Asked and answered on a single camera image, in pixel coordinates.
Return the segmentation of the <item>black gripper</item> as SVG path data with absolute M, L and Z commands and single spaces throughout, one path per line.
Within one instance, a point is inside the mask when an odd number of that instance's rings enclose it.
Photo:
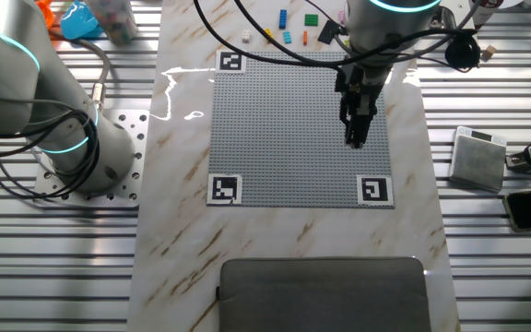
M 354 88 L 361 97 L 357 112 L 356 148 L 361 148 L 368 137 L 373 117 L 377 114 L 376 99 L 391 72 L 392 65 L 360 66 L 342 65 L 336 75 L 335 92 L 343 92 L 340 101 L 339 118 L 345 126 L 345 143 L 355 146 L 353 118 L 357 111 L 354 96 L 348 92 Z

